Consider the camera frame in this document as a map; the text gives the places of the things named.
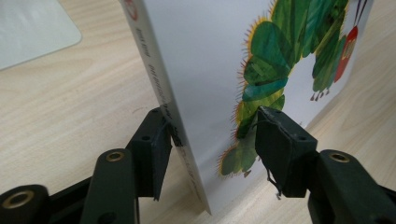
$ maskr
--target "green caterpillar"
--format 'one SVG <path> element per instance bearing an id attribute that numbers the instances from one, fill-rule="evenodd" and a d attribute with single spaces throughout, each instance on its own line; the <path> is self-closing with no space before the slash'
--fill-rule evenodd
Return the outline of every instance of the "green caterpillar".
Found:
<path id="1" fill-rule="evenodd" d="M 329 93 L 330 86 L 344 73 L 357 38 L 356 25 L 355 32 L 353 29 L 348 36 L 341 34 L 347 6 L 348 0 L 277 0 L 270 18 L 260 18 L 252 25 L 247 40 L 248 56 L 240 73 L 242 99 L 233 115 L 234 142 L 219 157 L 219 175 L 249 174 L 257 158 L 252 126 L 257 108 L 260 105 L 283 108 L 286 100 L 283 90 L 294 65 L 302 58 L 316 55 L 311 101 Z"/>

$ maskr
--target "light wood surface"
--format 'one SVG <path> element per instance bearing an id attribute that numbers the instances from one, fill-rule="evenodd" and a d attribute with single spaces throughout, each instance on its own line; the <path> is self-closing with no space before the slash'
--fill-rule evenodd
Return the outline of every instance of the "light wood surface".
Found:
<path id="1" fill-rule="evenodd" d="M 120 4 L 61 1 L 82 41 L 0 71 L 0 193 L 40 184 L 52 194 L 92 175 L 158 106 Z M 354 155 L 396 189 L 396 1 L 375 1 L 345 89 L 308 129 L 319 149 Z M 140 200 L 142 223 L 310 223 L 306 199 L 278 200 L 263 176 L 210 216 L 173 150 L 161 200 Z"/>

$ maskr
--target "brass screw hole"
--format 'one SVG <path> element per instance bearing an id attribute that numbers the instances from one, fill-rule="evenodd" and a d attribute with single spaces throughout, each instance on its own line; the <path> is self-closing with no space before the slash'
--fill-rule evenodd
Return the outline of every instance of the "brass screw hole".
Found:
<path id="1" fill-rule="evenodd" d="M 124 157 L 123 152 L 112 152 L 106 156 L 107 161 L 120 161 Z"/>
<path id="2" fill-rule="evenodd" d="M 332 153 L 332 154 L 330 154 L 330 158 L 334 161 L 349 162 L 349 158 L 345 155 L 340 154 L 340 153 Z"/>
<path id="3" fill-rule="evenodd" d="M 32 190 L 23 190 L 9 196 L 5 201 L 3 201 L 2 205 L 6 209 L 21 207 L 29 203 L 34 196 L 35 193 Z"/>

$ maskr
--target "book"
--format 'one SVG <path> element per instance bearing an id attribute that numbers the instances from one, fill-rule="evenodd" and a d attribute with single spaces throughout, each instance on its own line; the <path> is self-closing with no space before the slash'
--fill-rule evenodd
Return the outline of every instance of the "book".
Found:
<path id="1" fill-rule="evenodd" d="M 120 0 L 210 214 L 259 175 L 259 105 L 301 126 L 344 88 L 373 0 Z"/>

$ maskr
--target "book spine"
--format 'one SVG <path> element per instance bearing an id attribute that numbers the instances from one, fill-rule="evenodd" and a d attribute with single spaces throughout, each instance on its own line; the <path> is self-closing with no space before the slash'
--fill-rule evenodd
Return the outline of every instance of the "book spine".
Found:
<path id="1" fill-rule="evenodd" d="M 205 191 L 198 175 L 198 169 L 191 150 L 188 147 L 187 138 L 177 111 L 175 97 L 173 96 L 163 58 L 149 21 L 149 14 L 145 3 L 143 0 L 120 0 L 120 3 L 134 35 L 134 40 L 148 72 L 149 80 L 155 91 L 163 115 L 173 126 L 174 143 L 177 146 L 178 155 L 188 172 L 191 188 L 210 213 L 209 205 L 204 194 Z"/>

